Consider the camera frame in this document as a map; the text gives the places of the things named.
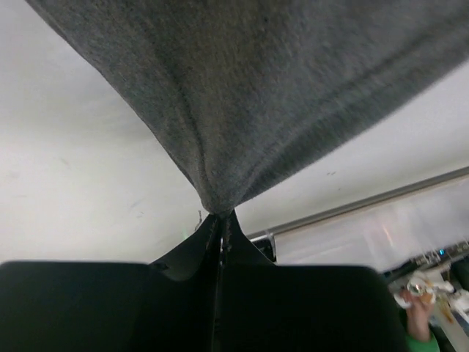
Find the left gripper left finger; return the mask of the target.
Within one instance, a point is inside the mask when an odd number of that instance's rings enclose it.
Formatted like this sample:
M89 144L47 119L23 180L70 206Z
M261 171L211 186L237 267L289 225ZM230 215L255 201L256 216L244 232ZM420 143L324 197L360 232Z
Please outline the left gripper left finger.
M211 351L220 221L149 263L1 265L3 351Z

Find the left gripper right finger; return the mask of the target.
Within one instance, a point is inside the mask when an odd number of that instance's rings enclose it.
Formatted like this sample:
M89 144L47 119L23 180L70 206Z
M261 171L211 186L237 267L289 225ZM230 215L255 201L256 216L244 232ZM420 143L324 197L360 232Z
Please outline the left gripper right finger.
M222 351L406 351L380 274L352 265L276 265L224 226Z

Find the grey shorts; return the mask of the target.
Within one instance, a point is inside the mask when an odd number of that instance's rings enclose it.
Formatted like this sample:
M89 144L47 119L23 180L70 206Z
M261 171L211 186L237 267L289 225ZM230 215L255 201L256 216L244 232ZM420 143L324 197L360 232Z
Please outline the grey shorts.
M466 1L32 1L215 214L468 58Z

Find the green sleeved forearm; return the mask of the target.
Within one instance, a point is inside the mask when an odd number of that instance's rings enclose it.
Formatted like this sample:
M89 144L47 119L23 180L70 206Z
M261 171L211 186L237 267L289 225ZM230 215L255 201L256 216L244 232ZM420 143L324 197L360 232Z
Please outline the green sleeved forearm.
M428 341L420 341L406 334L405 340L410 352L440 352L440 347L432 332Z

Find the person's hand in background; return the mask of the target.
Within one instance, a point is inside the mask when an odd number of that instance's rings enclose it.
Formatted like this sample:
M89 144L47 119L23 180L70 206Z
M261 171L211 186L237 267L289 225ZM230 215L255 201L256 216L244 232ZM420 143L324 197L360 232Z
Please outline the person's hand in background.
M406 309L407 314L407 333L420 342L431 340L429 328L429 319L432 314L433 305L425 303L418 296L413 296L407 289L402 290L400 296L411 303L410 308Z

